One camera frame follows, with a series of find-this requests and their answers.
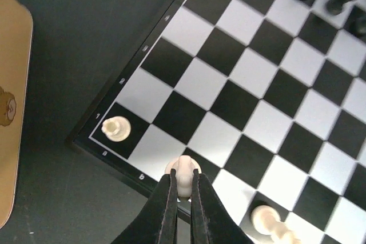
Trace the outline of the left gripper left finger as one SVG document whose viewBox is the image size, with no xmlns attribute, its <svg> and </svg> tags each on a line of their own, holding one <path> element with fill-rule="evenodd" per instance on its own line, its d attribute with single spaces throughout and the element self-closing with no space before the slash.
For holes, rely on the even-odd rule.
<svg viewBox="0 0 366 244">
<path fill-rule="evenodd" d="M 173 244 L 177 242 L 176 170 L 164 174 L 146 204 L 112 244 Z"/>
</svg>

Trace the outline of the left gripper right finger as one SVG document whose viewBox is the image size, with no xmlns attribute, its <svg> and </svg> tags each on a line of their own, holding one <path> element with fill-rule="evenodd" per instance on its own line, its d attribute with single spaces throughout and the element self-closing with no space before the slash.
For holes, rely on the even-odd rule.
<svg viewBox="0 0 366 244">
<path fill-rule="evenodd" d="M 230 217 L 208 177 L 193 170 L 190 242 L 245 244 L 253 241 Z"/>
</svg>

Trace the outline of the white knight piece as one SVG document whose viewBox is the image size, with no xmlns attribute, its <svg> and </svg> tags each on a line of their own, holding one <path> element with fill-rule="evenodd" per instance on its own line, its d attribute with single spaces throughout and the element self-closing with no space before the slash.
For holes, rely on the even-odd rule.
<svg viewBox="0 0 366 244">
<path fill-rule="evenodd" d="M 197 169 L 201 173 L 200 165 L 190 156 L 182 155 L 167 164 L 165 174 L 170 174 L 171 169 L 176 171 L 178 198 L 188 201 L 192 194 L 193 171 Z"/>
</svg>

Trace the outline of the white rook piece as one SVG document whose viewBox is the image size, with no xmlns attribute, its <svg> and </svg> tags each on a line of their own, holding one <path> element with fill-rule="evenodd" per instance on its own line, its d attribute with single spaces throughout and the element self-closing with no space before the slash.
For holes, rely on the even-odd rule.
<svg viewBox="0 0 366 244">
<path fill-rule="evenodd" d="M 131 133 L 129 120 L 122 116 L 115 116 L 103 121 L 101 131 L 113 142 L 125 140 Z"/>
</svg>

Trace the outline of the black and white chessboard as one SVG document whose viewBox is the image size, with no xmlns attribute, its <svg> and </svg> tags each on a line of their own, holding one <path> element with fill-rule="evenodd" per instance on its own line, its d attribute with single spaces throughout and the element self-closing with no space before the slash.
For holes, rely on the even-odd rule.
<svg viewBox="0 0 366 244">
<path fill-rule="evenodd" d="M 192 157 L 257 243 L 263 203 L 303 243 L 364 243 L 365 0 L 174 0 L 71 142 L 145 195 Z"/>
</svg>

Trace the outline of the gold metal tin tray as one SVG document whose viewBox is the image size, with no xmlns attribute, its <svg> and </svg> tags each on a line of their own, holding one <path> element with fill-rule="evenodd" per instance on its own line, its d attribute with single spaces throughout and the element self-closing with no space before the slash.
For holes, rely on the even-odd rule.
<svg viewBox="0 0 366 244">
<path fill-rule="evenodd" d="M 1 225 L 9 220 L 17 188 L 33 18 L 17 0 L 1 0 Z"/>
</svg>

